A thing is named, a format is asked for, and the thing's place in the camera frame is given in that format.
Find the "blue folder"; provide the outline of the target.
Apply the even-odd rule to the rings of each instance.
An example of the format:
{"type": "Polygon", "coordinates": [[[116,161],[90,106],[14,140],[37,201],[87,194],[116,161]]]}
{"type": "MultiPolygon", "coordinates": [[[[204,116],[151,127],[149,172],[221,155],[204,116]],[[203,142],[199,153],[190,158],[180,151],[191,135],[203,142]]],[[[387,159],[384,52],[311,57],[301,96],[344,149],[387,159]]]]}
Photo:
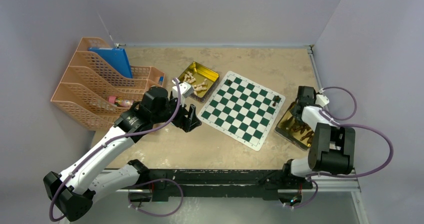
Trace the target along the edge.
{"type": "Polygon", "coordinates": [[[90,47],[88,51],[97,53],[111,67],[126,78],[133,78],[130,62],[123,48],[90,47]]]}

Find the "orange plastic file rack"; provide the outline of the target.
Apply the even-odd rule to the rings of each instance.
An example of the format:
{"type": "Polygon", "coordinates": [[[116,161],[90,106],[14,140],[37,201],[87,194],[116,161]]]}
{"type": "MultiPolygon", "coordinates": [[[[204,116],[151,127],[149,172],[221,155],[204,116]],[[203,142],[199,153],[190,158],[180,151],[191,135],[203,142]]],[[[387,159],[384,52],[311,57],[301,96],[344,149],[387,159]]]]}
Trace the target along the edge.
{"type": "Polygon", "coordinates": [[[131,66],[133,78],[124,77],[92,47],[109,44],[99,37],[83,37],[51,102],[88,130],[107,130],[127,110],[109,103],[110,96],[141,100],[152,86],[163,86],[165,73],[152,66],[131,66]]]}

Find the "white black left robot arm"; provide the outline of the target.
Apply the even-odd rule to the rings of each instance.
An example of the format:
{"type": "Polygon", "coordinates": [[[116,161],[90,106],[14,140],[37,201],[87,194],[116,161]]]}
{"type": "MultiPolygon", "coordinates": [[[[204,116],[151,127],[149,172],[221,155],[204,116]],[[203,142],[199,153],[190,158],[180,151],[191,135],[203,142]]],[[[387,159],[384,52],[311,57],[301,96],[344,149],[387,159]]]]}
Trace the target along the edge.
{"type": "Polygon", "coordinates": [[[186,82],[175,85],[171,92],[155,86],[140,101],[123,112],[105,136],[83,157],[60,173],[49,172],[43,183],[50,207],[58,208],[62,217],[73,222],[84,216],[92,205],[121,188],[142,189],[153,185],[150,169],[139,160],[131,160],[121,169],[103,175],[104,168],[123,151],[148,133],[168,124],[190,132],[201,125],[194,105],[185,105],[194,92],[186,82]]]}

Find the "pink bottle in rack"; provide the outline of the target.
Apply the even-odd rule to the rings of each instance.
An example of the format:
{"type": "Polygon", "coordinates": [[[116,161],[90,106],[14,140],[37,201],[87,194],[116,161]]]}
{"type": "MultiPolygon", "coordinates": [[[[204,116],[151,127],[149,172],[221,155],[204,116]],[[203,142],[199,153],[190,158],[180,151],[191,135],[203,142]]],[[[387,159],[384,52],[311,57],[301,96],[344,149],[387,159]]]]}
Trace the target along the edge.
{"type": "Polygon", "coordinates": [[[115,105],[116,107],[130,108],[134,101],[129,99],[124,99],[116,96],[109,96],[107,98],[108,103],[115,105]]]}

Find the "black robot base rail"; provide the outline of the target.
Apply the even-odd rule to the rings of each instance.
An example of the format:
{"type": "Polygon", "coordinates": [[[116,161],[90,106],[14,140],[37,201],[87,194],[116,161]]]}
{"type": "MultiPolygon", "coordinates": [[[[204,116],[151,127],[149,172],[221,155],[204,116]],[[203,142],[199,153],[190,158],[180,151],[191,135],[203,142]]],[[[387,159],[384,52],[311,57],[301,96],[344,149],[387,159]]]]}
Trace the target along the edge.
{"type": "Polygon", "coordinates": [[[293,197],[299,189],[311,190],[310,182],[279,170],[151,169],[127,189],[145,190],[154,202],[170,197],[261,198],[278,201],[293,197]]]}

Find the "green white chess board mat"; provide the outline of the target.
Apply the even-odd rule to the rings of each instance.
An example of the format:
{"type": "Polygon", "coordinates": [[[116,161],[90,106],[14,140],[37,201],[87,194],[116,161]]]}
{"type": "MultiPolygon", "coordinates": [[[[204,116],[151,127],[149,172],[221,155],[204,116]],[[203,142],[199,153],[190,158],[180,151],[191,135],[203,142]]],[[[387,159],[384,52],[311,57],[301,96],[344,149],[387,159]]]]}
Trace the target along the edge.
{"type": "Polygon", "coordinates": [[[199,119],[245,146],[259,151],[286,98],[229,71],[198,113],[199,119]],[[275,96],[279,103],[273,106],[275,96]]]}

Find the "gold tin with light pieces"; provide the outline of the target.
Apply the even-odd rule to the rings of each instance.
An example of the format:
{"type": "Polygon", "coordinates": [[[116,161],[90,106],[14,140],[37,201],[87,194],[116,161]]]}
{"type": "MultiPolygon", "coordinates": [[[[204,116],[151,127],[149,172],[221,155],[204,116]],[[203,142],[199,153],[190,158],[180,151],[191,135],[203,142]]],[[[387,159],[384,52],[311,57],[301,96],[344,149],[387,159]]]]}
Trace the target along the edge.
{"type": "Polygon", "coordinates": [[[187,82],[194,88],[191,98],[204,103],[217,86],[220,75],[212,69],[194,61],[178,78],[180,82],[187,82]]]}

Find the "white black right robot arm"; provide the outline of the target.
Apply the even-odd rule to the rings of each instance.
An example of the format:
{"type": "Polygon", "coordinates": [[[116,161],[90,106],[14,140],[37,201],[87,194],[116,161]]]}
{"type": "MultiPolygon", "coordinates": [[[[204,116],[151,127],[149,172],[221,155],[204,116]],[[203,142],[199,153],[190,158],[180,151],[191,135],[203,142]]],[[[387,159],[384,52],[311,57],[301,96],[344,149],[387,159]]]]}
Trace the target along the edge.
{"type": "Polygon", "coordinates": [[[297,96],[280,119],[275,131],[308,151],[302,159],[289,160],[281,182],[288,188],[319,172],[347,175],[354,168],[356,133],[341,127],[325,113],[329,99],[313,87],[299,86],[297,96]]]}

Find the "gold tin with dark pieces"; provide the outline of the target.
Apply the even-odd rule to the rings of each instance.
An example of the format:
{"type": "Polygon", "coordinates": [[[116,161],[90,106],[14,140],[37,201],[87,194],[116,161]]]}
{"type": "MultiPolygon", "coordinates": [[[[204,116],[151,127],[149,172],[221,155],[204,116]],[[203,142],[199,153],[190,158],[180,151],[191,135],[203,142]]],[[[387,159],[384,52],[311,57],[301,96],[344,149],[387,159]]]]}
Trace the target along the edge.
{"type": "Polygon", "coordinates": [[[311,147],[314,131],[307,124],[301,124],[300,121],[291,114],[291,110],[294,106],[295,103],[292,102],[282,118],[278,121],[274,131],[300,149],[307,150],[311,147]]]}

